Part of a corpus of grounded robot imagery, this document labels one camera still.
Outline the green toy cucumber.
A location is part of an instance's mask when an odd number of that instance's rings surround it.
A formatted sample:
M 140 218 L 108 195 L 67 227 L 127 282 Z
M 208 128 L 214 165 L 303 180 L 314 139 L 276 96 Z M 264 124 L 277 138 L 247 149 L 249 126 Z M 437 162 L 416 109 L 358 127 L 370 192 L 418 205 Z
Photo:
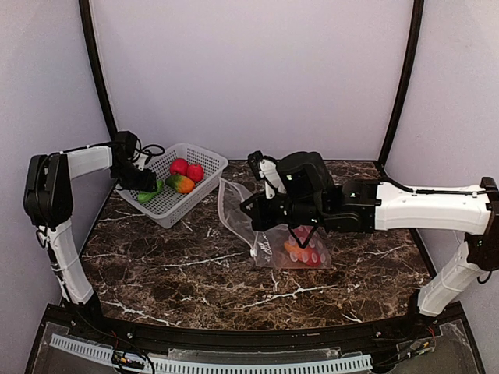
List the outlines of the green toy cucumber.
M 153 192 L 140 192 L 137 195 L 137 201 L 141 204 L 148 203 L 154 199 L 164 188 L 164 182 L 162 180 L 157 180 L 157 188 Z

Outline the clear dotted zip top bag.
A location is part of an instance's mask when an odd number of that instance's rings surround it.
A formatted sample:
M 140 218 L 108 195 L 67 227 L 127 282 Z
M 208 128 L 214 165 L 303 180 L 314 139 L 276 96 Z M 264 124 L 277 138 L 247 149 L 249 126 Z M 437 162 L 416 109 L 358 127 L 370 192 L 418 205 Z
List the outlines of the clear dotted zip top bag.
M 331 255 L 323 239 L 316 232 L 308 245 L 298 245 L 285 225 L 279 225 L 268 231 L 254 231 L 250 219 L 240 210 L 240 203 L 250 197 L 250 191 L 243 185 L 219 179 L 218 216 L 221 223 L 235 236 L 249 246 L 250 256 L 259 267 L 273 269 L 329 269 Z M 326 255 L 326 263 L 319 267 L 307 266 L 301 262 L 292 262 L 284 248 L 286 241 L 299 247 L 315 247 Z

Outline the red orange toy mango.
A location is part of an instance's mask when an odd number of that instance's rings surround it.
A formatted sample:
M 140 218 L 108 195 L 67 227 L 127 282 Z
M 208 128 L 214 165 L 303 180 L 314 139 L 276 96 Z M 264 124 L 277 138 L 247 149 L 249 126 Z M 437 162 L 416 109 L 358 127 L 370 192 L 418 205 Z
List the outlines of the red orange toy mango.
M 326 263 L 326 255 L 320 253 L 315 247 L 305 247 L 302 249 L 296 243 L 286 241 L 284 244 L 286 252 L 292 262 L 301 262 L 307 266 L 319 267 Z

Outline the red toy apple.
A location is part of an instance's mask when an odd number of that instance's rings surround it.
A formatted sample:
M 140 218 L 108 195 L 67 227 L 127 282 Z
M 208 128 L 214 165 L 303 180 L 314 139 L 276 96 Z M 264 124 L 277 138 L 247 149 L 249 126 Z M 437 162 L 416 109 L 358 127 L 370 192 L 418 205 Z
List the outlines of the red toy apple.
M 169 166 L 169 172 L 171 175 L 187 175 L 189 168 L 189 162 L 183 158 L 174 159 Z

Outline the green orange toy mango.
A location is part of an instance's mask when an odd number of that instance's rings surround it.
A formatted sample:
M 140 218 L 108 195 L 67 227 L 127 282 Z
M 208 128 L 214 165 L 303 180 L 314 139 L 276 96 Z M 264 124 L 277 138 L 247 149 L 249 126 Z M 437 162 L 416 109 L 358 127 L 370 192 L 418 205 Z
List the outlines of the green orange toy mango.
M 169 175 L 165 179 L 165 184 L 178 193 L 189 194 L 195 189 L 195 182 L 185 175 Z

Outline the red toy orange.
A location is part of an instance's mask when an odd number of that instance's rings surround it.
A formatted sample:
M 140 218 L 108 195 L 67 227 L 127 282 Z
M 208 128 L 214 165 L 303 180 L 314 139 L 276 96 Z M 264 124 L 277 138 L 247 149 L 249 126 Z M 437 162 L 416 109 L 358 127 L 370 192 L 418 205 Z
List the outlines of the red toy orange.
M 186 176 L 195 183 L 201 182 L 204 178 L 204 169 L 200 164 L 190 164 Z

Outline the dark red toy fruit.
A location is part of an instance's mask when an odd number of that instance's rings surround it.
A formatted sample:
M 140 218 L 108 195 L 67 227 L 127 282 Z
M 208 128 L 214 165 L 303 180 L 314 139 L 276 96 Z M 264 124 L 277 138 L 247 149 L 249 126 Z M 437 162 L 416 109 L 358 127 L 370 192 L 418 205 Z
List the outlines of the dark red toy fruit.
M 308 245 L 312 242 L 313 236 L 317 231 L 315 226 L 299 226 L 296 228 L 290 228 L 289 232 L 294 241 L 298 245 Z

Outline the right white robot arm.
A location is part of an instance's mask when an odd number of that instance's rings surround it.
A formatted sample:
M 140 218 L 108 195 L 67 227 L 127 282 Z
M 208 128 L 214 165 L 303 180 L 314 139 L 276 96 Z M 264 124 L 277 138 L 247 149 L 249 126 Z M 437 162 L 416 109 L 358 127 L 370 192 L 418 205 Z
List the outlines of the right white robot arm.
M 317 152 L 300 151 L 277 161 L 248 156 L 264 192 L 243 201 L 254 231 L 285 225 L 302 249 L 315 231 L 373 233 L 391 229 L 461 231 L 465 237 L 444 268 L 416 292 L 416 314 L 439 316 L 474 280 L 498 269 L 498 187 L 492 178 L 447 189 L 404 186 L 389 177 L 334 183 Z

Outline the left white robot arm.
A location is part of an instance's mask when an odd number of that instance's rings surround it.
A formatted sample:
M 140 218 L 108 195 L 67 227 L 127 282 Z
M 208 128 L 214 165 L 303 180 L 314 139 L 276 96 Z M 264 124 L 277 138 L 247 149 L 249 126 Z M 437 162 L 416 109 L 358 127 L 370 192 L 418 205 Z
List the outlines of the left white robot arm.
M 111 179 L 124 190 L 155 193 L 157 174 L 147 165 L 164 153 L 163 147 L 142 146 L 135 134 L 121 131 L 110 142 L 31 157 L 23 208 L 36 228 L 39 245 L 47 251 L 62 297 L 69 304 L 86 306 L 94 302 L 94 290 L 73 238 L 73 180 L 109 171 Z

